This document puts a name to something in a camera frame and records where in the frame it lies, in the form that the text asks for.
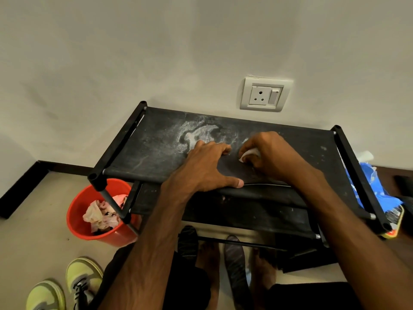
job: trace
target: yellow-green shoe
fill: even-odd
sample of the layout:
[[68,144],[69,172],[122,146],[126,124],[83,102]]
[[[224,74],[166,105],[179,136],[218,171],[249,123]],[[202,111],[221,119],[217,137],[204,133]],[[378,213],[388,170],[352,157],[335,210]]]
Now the yellow-green shoe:
[[51,280],[36,284],[26,301],[26,310],[65,310],[65,308],[65,295],[60,286]]
[[102,268],[89,258],[80,257],[70,262],[66,269],[66,283],[74,295],[74,309],[87,307],[99,290],[102,277]]

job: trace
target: red bucket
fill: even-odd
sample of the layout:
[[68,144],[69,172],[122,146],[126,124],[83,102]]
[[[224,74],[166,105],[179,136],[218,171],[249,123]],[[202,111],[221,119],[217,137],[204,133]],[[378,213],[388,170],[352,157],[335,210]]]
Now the red bucket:
[[[111,196],[128,195],[131,187],[127,182],[116,178],[107,180],[106,190]],[[90,231],[90,223],[83,220],[90,203],[95,200],[103,201],[102,195],[92,185],[89,185],[73,199],[66,214],[66,222],[73,235],[84,240],[98,240],[115,247],[123,247],[137,240],[136,234],[123,222],[109,232],[101,235],[93,235]],[[131,223],[139,228],[142,218],[140,215],[132,214]]]

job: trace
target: person's left hand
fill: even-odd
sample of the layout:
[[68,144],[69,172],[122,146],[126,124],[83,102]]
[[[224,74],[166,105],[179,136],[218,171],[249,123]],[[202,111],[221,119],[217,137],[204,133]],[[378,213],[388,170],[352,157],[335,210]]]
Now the person's left hand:
[[189,151],[184,164],[173,172],[162,187],[182,189],[188,193],[210,191],[226,186],[241,188],[244,186],[243,180],[224,176],[216,168],[221,155],[226,155],[230,151],[231,146],[225,143],[205,143],[198,140],[195,147]]

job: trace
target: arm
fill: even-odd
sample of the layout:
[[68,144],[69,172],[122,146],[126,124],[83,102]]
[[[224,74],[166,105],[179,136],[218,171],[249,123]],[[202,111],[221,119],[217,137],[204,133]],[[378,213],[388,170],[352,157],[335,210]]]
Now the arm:
[[242,187],[216,169],[230,145],[199,140],[185,163],[162,184],[147,225],[99,309],[162,309],[173,251],[185,205],[196,191]]
[[365,309],[413,306],[412,271],[338,197],[323,173],[308,164],[275,132],[249,139],[240,156],[271,177],[292,185],[313,210],[340,267]]

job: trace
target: floor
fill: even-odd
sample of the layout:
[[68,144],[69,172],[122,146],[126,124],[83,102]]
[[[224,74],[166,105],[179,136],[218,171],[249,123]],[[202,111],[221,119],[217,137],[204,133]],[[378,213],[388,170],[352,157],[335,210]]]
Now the floor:
[[[66,227],[66,211],[71,200],[85,186],[86,177],[50,172],[8,219],[0,221],[0,269],[3,309],[23,309],[32,286],[54,278],[64,288],[68,308],[73,304],[65,287],[66,266],[79,256],[90,256],[103,268],[116,248],[98,241],[80,240]],[[253,231],[193,224],[201,236],[226,238],[235,234],[241,241],[257,240]],[[248,261],[249,249],[244,247]],[[221,254],[218,309],[234,309],[228,277]],[[289,274],[278,272],[280,284],[345,281],[340,267],[327,265]]]

